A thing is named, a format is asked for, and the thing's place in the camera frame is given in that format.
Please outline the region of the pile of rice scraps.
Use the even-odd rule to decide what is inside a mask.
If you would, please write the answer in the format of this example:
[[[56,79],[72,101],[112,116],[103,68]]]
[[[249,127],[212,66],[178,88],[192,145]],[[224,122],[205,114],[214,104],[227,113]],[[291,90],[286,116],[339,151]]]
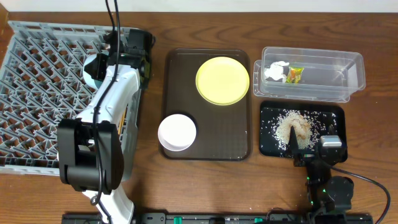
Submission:
[[[295,128],[299,149],[313,148],[329,125],[337,126],[334,113],[264,108],[261,111],[260,134],[270,140],[270,148],[286,151],[290,127]]]

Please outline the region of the light blue bowl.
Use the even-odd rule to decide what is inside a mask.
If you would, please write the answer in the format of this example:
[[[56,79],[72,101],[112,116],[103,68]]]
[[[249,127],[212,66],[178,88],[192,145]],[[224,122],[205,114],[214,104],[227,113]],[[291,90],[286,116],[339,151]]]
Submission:
[[[102,84],[98,78],[100,66],[97,56],[97,54],[89,55],[83,64],[83,79],[90,88],[95,90],[98,90]]]

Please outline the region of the green snack wrapper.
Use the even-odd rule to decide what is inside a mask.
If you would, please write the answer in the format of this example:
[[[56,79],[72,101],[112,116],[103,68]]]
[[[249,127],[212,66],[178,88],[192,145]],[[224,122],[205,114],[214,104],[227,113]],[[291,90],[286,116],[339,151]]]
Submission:
[[[286,78],[286,83],[296,84],[302,79],[304,67],[289,67],[289,72]]]

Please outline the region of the wooden chopstick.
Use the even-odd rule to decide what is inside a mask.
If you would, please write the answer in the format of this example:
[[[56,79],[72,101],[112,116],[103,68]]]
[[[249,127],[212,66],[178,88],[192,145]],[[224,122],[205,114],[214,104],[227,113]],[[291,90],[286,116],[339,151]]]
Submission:
[[[125,107],[125,110],[124,110],[124,112],[123,112],[123,114],[121,116],[121,119],[119,121],[119,127],[118,127],[118,134],[119,135],[121,135],[122,131],[123,131],[124,122],[125,122],[126,114],[127,114],[127,109],[128,109],[128,107]]]

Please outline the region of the white tissue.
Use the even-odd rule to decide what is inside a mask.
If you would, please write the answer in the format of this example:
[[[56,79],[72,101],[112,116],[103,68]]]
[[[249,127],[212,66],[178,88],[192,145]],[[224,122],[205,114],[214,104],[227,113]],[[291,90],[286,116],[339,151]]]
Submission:
[[[284,74],[284,68],[288,66],[289,63],[285,61],[273,62],[269,68],[264,70],[264,78],[271,78],[274,81],[282,80],[282,83],[284,83],[287,79],[287,75]]]

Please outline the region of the white round bowl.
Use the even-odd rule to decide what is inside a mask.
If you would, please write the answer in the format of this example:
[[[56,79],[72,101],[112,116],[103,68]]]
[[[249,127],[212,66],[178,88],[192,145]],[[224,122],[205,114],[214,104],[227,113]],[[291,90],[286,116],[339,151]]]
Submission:
[[[157,135],[164,148],[179,152],[193,144],[197,128],[190,117],[184,114],[172,114],[162,120]]]

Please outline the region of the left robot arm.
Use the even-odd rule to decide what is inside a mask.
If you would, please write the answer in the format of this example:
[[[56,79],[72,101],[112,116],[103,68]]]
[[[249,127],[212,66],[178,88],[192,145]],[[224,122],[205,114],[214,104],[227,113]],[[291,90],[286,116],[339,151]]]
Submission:
[[[122,134],[137,116],[134,96],[147,87],[155,37],[131,29],[127,42],[114,30],[104,35],[106,53],[89,55],[83,79],[96,89],[85,109],[57,127],[60,180],[90,199],[99,214],[64,214],[62,223],[132,223],[134,204],[121,182],[129,178],[136,133]]]

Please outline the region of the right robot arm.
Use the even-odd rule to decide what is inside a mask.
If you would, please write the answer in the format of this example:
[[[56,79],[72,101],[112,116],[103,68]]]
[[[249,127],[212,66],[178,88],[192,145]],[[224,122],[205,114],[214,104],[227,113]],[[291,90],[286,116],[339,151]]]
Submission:
[[[314,149],[300,149],[295,128],[290,128],[287,154],[295,167],[307,171],[307,193],[312,210],[306,214],[308,223],[348,223],[346,211],[351,209],[354,183],[348,177],[333,176],[334,165],[346,160],[347,147],[332,126],[321,136]]]

